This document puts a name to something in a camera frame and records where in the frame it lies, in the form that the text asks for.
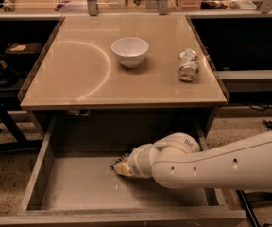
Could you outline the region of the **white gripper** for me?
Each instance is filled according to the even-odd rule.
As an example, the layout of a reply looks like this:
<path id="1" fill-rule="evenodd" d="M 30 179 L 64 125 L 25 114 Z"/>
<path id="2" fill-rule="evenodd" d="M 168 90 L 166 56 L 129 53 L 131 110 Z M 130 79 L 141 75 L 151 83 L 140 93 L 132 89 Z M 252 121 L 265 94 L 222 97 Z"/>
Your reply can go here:
<path id="1" fill-rule="evenodd" d="M 157 161 L 161 151 L 153 144 L 145 144 L 135 148 L 127 161 L 116 163 L 112 166 L 114 171 L 121 176 L 151 178 L 152 165 Z"/>

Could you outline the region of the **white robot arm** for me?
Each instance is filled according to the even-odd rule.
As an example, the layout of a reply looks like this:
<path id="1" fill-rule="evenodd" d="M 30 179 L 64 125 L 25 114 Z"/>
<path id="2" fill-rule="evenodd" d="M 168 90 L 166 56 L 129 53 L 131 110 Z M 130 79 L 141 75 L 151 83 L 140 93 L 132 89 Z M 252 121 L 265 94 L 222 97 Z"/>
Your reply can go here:
<path id="1" fill-rule="evenodd" d="M 272 131 L 208 150 L 190 135 L 174 133 L 124 154 L 112 168 L 170 189 L 272 191 Z"/>

